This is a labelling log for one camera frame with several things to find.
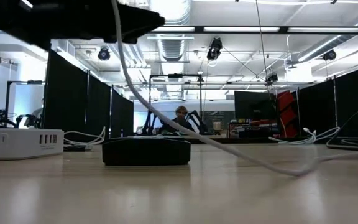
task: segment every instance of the robotic arm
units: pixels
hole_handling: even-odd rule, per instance
[[[208,132],[208,127],[201,120],[197,111],[192,111],[192,112],[188,113],[186,116],[186,121],[188,122],[189,119],[192,120],[192,122],[197,126],[197,129],[200,132],[200,134],[206,134]]]

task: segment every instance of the power strip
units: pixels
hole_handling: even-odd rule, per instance
[[[62,152],[62,130],[0,128],[0,160],[30,159]]]

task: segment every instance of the ceiling duct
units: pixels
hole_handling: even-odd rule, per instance
[[[290,58],[288,58],[289,60],[287,60],[287,65],[294,65],[310,61],[328,52],[329,50],[347,42],[348,40],[353,39],[355,36],[357,35],[337,35],[335,37],[327,37],[321,42],[318,42],[314,46],[310,47],[309,49],[306,49],[305,51],[300,52],[298,54],[292,55]]]
[[[150,0],[150,9],[165,18],[166,25],[186,25],[189,23],[191,0]],[[158,35],[159,37],[180,38],[183,35]],[[185,40],[157,40],[162,61],[177,62],[186,49]]]

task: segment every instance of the computer monitor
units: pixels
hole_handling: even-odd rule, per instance
[[[271,93],[235,91],[234,108],[237,119],[277,118],[275,95]]]

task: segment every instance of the ceiling pipe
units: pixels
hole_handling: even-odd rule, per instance
[[[149,0],[150,9],[165,18],[166,25],[186,25],[190,20],[191,0]],[[158,35],[161,37],[181,37],[183,35]],[[185,40],[157,40],[161,60],[179,61],[186,49]]]

